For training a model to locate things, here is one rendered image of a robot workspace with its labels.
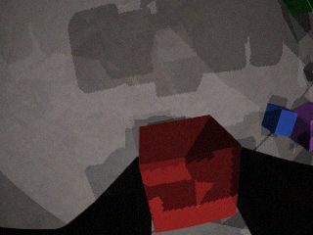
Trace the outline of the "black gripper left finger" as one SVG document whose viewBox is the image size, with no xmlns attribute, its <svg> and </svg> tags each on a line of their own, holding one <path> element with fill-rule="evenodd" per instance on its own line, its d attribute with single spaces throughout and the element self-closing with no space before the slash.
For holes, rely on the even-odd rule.
<svg viewBox="0 0 313 235">
<path fill-rule="evenodd" d="M 152 215 L 140 171 L 140 157 L 86 211 L 58 230 L 0 227 L 0 235 L 152 235 Z"/>
</svg>

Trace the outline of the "red block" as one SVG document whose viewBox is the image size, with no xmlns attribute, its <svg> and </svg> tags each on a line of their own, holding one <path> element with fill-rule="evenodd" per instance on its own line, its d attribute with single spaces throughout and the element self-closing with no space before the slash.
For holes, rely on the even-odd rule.
<svg viewBox="0 0 313 235">
<path fill-rule="evenodd" d="M 242 145 L 207 117 L 140 126 L 140 171 L 156 232 L 236 214 Z"/>
</svg>

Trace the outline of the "small blue block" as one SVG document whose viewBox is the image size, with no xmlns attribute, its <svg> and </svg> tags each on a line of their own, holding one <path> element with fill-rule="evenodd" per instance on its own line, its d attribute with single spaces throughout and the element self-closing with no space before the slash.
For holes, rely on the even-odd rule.
<svg viewBox="0 0 313 235">
<path fill-rule="evenodd" d="M 281 136 L 291 136 L 296 117 L 297 113 L 293 110 L 287 110 L 286 107 L 267 103 L 265 117 L 262 119 L 262 126 L 265 126 L 271 133 L 281 134 Z"/>
</svg>

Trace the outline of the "purple block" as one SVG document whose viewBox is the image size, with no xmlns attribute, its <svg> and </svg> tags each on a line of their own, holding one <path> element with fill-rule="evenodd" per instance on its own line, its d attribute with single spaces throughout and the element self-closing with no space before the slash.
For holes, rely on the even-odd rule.
<svg viewBox="0 0 313 235">
<path fill-rule="evenodd" d="M 306 102 L 293 111 L 297 117 L 290 138 L 310 152 L 313 150 L 313 103 Z"/>
</svg>

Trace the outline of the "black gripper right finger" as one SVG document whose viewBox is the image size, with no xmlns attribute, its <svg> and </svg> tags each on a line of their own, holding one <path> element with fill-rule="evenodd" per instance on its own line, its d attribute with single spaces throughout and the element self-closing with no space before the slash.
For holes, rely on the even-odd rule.
<svg viewBox="0 0 313 235">
<path fill-rule="evenodd" d="M 242 146 L 236 208 L 251 235 L 313 235 L 313 165 Z"/>
</svg>

